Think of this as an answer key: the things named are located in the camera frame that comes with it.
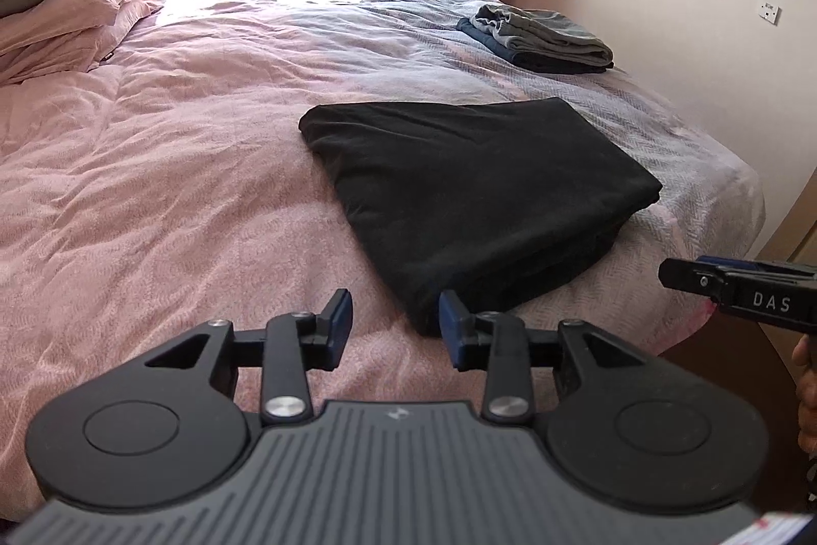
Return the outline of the person's right hand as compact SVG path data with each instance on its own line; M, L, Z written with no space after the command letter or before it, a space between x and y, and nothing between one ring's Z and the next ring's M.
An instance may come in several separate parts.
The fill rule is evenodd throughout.
M803 335L794 351L792 361L802 370L796 395L799 400L799 447L806 454L817 451L817 360L815 359L815 338Z

